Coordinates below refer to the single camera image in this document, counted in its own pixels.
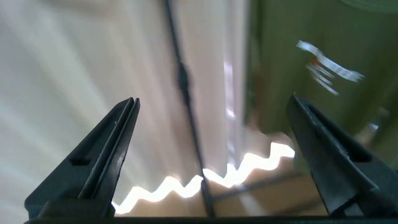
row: floor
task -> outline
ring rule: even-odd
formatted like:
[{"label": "floor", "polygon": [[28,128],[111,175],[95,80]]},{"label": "floor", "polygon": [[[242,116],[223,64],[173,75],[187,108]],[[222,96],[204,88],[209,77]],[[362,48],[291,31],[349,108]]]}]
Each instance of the floor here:
[{"label": "floor", "polygon": [[[277,179],[291,174],[291,159],[283,159],[279,167],[272,171],[254,170],[241,186],[230,189],[210,182],[213,196],[231,192],[245,185],[261,180]],[[308,174],[294,176],[274,183],[264,184],[245,193],[226,197],[214,203],[217,217],[244,217],[261,215],[327,215],[318,191]],[[182,198],[172,192],[160,202],[140,200],[130,213],[130,217],[205,217],[201,193],[190,198]]]}]

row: white curtain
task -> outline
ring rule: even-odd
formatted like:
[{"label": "white curtain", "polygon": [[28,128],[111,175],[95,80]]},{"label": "white curtain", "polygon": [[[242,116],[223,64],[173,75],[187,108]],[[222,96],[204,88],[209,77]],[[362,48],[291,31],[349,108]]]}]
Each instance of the white curtain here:
[{"label": "white curtain", "polygon": [[[239,167],[248,4],[172,1],[190,71],[205,166]],[[0,1],[0,213],[27,220],[24,199],[119,101],[141,110],[114,202],[199,174],[164,15],[155,0]]]}]

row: white logo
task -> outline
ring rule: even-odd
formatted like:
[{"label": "white logo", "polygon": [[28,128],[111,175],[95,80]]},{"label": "white logo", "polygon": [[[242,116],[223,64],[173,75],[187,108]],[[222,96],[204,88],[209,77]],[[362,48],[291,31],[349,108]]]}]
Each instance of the white logo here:
[{"label": "white logo", "polygon": [[341,76],[342,78],[352,82],[358,82],[359,80],[364,78],[364,76],[360,73],[345,69],[342,66],[338,65],[336,62],[328,59],[318,48],[316,48],[312,44],[299,40],[297,43],[297,47],[314,54],[315,58],[311,61],[311,63],[306,65],[306,67],[311,71],[312,77],[334,95],[339,95],[339,93],[331,87],[332,82],[330,81],[330,79],[334,79],[335,76],[328,72],[326,69],[324,69],[321,65]]}]

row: black pole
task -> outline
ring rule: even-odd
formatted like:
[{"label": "black pole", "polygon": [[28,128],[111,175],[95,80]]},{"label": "black pole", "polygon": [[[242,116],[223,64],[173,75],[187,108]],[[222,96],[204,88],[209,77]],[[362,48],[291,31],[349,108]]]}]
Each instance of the black pole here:
[{"label": "black pole", "polygon": [[173,18],[172,18],[172,13],[171,13],[170,7],[171,7],[170,1],[165,0],[166,16],[167,16],[167,20],[169,22],[170,35],[172,38],[175,59],[177,61],[177,66],[178,66],[178,85],[179,85],[179,88],[180,88],[180,91],[181,91],[181,94],[183,97],[184,105],[187,109],[188,119],[189,119],[191,132],[192,132],[193,144],[195,146],[195,152],[196,152],[197,158],[199,160],[200,174],[203,177],[203,181],[201,182],[201,193],[203,195],[203,200],[205,202],[207,216],[214,218],[215,212],[214,212],[214,208],[213,208],[213,199],[211,197],[208,181],[206,180],[205,174],[203,173],[203,168],[204,168],[203,157],[201,155],[200,143],[199,143],[199,138],[198,138],[195,117],[193,115],[193,111],[192,111],[192,107],[191,107],[191,103],[190,103],[189,80],[188,80],[189,77],[188,77],[187,70],[185,69],[185,66],[182,63],[180,49],[178,47],[178,42],[177,42],[177,38],[175,35],[174,23],[173,23]]}]

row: green fabric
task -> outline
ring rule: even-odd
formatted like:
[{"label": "green fabric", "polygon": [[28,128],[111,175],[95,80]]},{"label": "green fabric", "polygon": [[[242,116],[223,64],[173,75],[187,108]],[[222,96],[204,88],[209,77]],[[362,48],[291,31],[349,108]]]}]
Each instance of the green fabric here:
[{"label": "green fabric", "polygon": [[[382,5],[364,10],[359,2],[253,2],[246,114],[259,114],[263,133],[290,133],[285,106],[293,92],[351,134],[372,119],[396,77],[398,14]],[[332,94],[306,68],[315,56],[296,46],[300,40],[364,78],[352,82],[322,67],[334,75],[330,86],[339,95]]]}]

